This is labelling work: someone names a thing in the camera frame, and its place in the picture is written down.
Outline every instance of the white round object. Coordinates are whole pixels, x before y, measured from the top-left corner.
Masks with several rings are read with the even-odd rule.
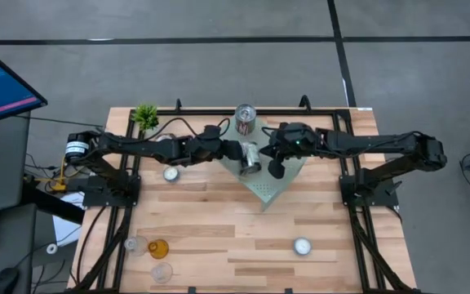
[[[169,182],[176,181],[179,178],[179,170],[176,167],[168,167],[164,170],[162,176],[164,176],[164,180]]]
[[[55,245],[54,243],[48,245],[47,253],[48,254],[56,254],[57,253],[57,245]]]
[[[293,250],[296,254],[304,256],[311,252],[311,242],[306,238],[297,238],[293,242]]]

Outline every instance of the soda can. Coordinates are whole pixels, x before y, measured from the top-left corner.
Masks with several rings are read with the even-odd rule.
[[[235,109],[236,129],[241,135],[248,135],[255,129],[255,120],[257,118],[257,110],[255,107],[243,104]]]

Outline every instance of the concrete floor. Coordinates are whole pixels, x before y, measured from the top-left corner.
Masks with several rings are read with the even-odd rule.
[[[345,37],[470,36],[470,2],[338,0],[336,7]],[[0,39],[332,33],[326,1],[0,0]],[[381,133],[419,130],[444,143],[445,169],[402,177],[403,226],[419,287],[470,293],[470,188],[458,165],[470,152],[470,42],[344,45],[357,105],[374,108]],[[293,106],[307,94],[313,106],[347,103],[332,42],[0,46],[0,58],[49,100],[37,117],[101,124],[109,107],[177,98],[187,106]],[[29,152],[40,165],[58,164],[66,135],[85,129],[32,121]]]

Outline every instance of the amber glass bottle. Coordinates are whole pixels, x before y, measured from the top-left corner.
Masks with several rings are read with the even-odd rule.
[[[170,248],[168,247],[168,242],[163,239],[157,239],[148,244],[148,251],[150,255],[155,259],[162,259],[168,254]]]

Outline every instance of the black table leg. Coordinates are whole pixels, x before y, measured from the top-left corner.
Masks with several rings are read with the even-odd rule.
[[[35,203],[38,209],[58,216],[67,221],[72,221],[76,224],[82,224],[82,218],[85,215],[84,210],[81,208],[67,203],[59,198],[42,192],[36,189],[33,185],[23,183],[23,194],[21,197],[21,204]]]

